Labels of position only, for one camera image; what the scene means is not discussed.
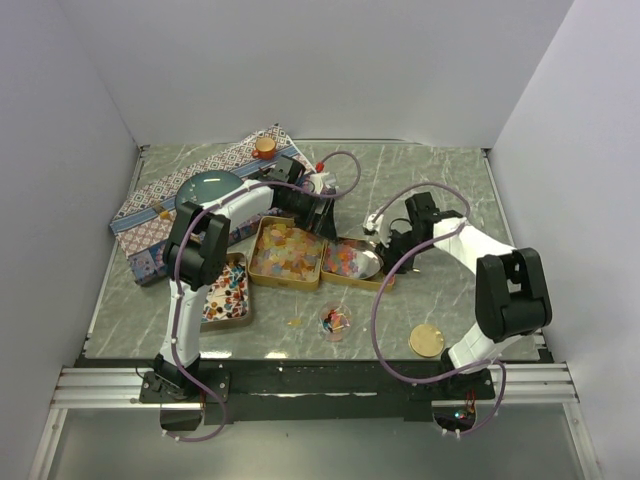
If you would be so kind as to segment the metal candy scoop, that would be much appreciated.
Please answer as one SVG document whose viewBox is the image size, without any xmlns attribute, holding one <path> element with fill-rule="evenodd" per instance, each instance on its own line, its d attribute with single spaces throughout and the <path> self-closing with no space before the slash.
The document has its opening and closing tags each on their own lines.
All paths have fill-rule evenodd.
<svg viewBox="0 0 640 480">
<path fill-rule="evenodd" d="M 407 252 L 401 247 L 385 247 L 361 239 L 350 239 L 347 244 L 351 248 L 351 258 L 346 267 L 347 276 L 360 280 L 388 274 Z"/>
</svg>

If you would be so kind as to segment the gold tin with gummy candies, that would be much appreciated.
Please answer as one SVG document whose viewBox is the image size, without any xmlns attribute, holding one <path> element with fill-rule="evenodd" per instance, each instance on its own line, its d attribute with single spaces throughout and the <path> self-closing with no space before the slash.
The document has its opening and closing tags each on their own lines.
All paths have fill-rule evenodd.
<svg viewBox="0 0 640 480">
<path fill-rule="evenodd" d="M 347 241 L 352 238 L 339 238 L 329 242 L 323 254 L 320 278 L 324 282 L 343 285 L 362 290 L 376 291 L 382 285 L 385 275 L 378 274 L 368 280 L 360 280 L 347 276 L 347 262 L 351 258 L 351 248 Z"/>
</svg>

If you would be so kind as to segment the gold tin with popsicle candies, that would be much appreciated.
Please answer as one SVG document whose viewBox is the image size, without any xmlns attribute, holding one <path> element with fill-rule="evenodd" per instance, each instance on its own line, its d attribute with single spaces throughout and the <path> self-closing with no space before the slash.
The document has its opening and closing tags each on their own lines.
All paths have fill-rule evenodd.
<svg viewBox="0 0 640 480">
<path fill-rule="evenodd" d="M 315 291 L 327 241 L 294 225 L 292 218 L 265 216 L 252 247 L 248 274 L 257 285 Z"/>
</svg>

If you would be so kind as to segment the clear glass jar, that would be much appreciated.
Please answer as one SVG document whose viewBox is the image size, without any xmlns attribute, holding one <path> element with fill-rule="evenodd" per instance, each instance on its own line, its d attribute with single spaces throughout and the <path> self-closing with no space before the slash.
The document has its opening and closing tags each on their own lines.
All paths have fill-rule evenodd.
<svg viewBox="0 0 640 480">
<path fill-rule="evenodd" d="M 318 318 L 320 331 L 327 341 L 340 342 L 351 329 L 352 313 L 342 302 L 327 302 L 319 310 Z"/>
</svg>

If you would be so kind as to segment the wooden jar lid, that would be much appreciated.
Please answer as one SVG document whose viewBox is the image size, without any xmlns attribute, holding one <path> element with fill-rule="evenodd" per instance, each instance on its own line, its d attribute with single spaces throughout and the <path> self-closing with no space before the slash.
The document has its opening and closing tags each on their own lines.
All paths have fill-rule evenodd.
<svg viewBox="0 0 640 480">
<path fill-rule="evenodd" d="M 408 344 L 411 350 L 424 358 L 434 358 L 445 348 L 442 332 L 432 324 L 420 324 L 410 333 Z"/>
</svg>

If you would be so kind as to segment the gold tin with lollipops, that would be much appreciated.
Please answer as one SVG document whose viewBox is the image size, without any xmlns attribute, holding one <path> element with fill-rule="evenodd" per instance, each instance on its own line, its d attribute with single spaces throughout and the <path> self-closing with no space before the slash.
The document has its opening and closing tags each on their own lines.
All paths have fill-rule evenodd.
<svg viewBox="0 0 640 480">
<path fill-rule="evenodd" d="M 252 321 L 247 258 L 228 253 L 222 274 L 211 285 L 202 314 L 201 331 L 239 329 Z"/>
</svg>

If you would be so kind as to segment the teal ceramic plate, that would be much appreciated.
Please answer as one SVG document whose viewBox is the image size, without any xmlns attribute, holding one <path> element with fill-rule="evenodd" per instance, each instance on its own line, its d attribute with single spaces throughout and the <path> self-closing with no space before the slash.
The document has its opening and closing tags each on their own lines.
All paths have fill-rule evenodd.
<svg viewBox="0 0 640 480">
<path fill-rule="evenodd" d="M 204 206 L 233 192 L 243 180 L 229 171 L 210 170 L 197 173 L 186 179 L 175 196 L 175 205 L 191 202 Z"/>
</svg>

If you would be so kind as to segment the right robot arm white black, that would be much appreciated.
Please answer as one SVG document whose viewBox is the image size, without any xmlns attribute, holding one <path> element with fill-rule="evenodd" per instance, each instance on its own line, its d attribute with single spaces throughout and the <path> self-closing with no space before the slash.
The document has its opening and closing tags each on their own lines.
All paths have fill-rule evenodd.
<svg viewBox="0 0 640 480">
<path fill-rule="evenodd" d="M 443 351 L 445 368 L 440 391 L 460 398 L 473 385 L 475 373 L 496 362 L 504 349 L 549 325 L 552 307 L 544 268 L 533 248 L 517 249 L 473 227 L 467 216 L 442 210 L 429 192 L 405 201 L 409 230 L 400 233 L 384 220 L 386 206 L 363 222 L 363 231 L 378 238 L 376 253 L 385 280 L 413 267 L 416 255 L 436 248 L 457 260 L 475 277 L 475 323 Z"/>
</svg>

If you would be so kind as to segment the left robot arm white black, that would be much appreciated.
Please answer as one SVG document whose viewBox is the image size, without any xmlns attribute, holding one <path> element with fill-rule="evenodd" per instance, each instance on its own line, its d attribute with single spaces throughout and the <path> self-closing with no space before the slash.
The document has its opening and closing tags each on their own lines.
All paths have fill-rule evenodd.
<svg viewBox="0 0 640 480">
<path fill-rule="evenodd" d="M 279 209 L 291 214 L 298 228 L 334 240 L 334 203 L 341 195 L 334 175 L 306 174 L 289 156 L 245 180 L 212 170 L 183 183 L 163 251 L 171 300 L 167 331 L 153 363 L 155 379 L 168 395 L 184 402 L 198 392 L 203 308 L 209 288 L 223 273 L 231 231 Z"/>
</svg>

